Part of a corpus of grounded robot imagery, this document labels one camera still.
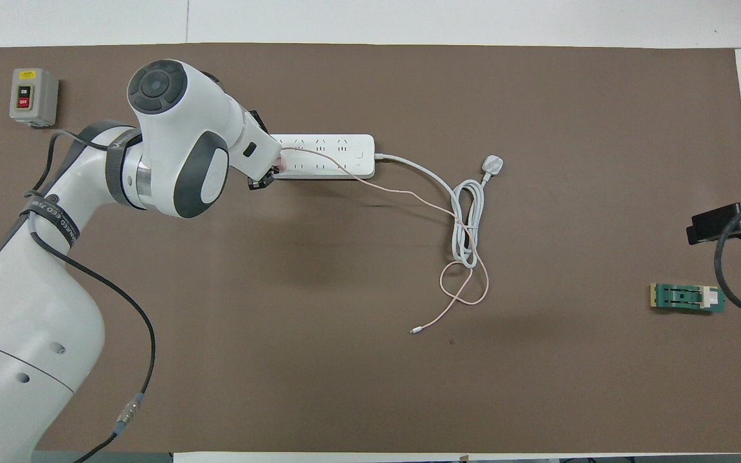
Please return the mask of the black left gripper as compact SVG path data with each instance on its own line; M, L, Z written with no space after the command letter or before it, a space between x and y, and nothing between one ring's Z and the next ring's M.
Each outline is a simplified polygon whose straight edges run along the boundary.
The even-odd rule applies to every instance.
M270 135L270 131L268 131L268 128L265 126L264 120L260 117L260 114L258 111L251 111L251 116L258 124L259 128L262 130L262 132L265 132L265 134ZM262 188L267 188L271 185L272 182L275 181L275 176L279 173L279 169L269 169L264 176L262 176L259 179L253 179L249 177L249 190L262 190Z

